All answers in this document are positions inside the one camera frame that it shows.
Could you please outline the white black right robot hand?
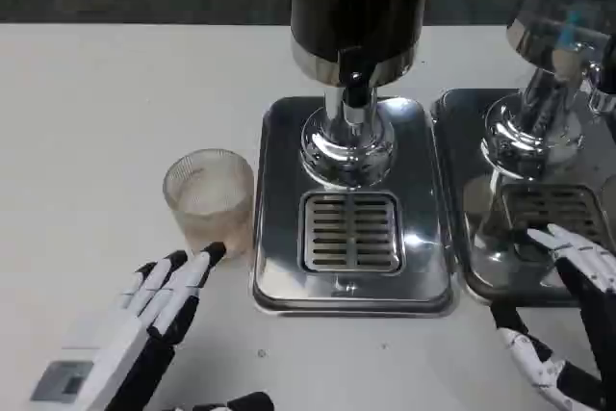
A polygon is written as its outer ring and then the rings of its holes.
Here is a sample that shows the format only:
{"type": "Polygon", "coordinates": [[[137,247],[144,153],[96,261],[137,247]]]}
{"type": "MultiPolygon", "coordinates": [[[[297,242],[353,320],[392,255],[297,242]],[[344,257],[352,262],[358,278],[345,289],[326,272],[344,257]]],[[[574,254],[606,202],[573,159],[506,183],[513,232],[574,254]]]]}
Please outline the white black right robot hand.
{"type": "Polygon", "coordinates": [[[490,306],[495,326],[530,386],[559,410],[615,408],[615,256],[557,224],[527,235],[546,248],[559,278],[577,300],[599,376],[560,358],[528,331],[514,305],[490,306]]]}

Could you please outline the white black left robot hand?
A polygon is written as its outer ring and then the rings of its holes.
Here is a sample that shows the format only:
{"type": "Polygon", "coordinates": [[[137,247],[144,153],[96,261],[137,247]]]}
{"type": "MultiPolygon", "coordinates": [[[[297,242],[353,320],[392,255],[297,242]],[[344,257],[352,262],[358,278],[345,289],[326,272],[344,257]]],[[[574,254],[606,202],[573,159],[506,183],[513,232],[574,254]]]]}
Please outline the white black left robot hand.
{"type": "Polygon", "coordinates": [[[28,410],[142,410],[193,324],[222,242],[176,250],[131,275],[114,304],[74,324],[33,388],[28,410]]]}

